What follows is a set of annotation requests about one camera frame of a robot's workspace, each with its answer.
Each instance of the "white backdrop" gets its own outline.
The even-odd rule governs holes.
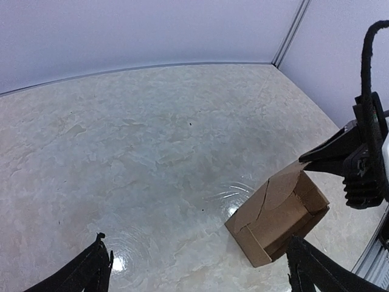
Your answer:
[[[280,70],[338,126],[354,119],[360,55],[370,25],[389,19],[385,0],[312,1]],[[389,29],[373,44],[372,90],[389,110]]]
[[[299,3],[0,1],[0,93],[139,66],[270,63]]]

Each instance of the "cardboard box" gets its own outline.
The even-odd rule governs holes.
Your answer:
[[[304,166],[270,177],[225,223],[254,267],[281,257],[292,235],[305,237],[329,210]]]

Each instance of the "marble floor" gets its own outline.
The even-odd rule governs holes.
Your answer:
[[[269,65],[114,72],[0,97],[0,291],[22,291],[90,245],[110,291],[290,291],[286,259],[252,268],[224,222],[337,127]],[[384,206],[331,210],[307,239],[351,269]]]

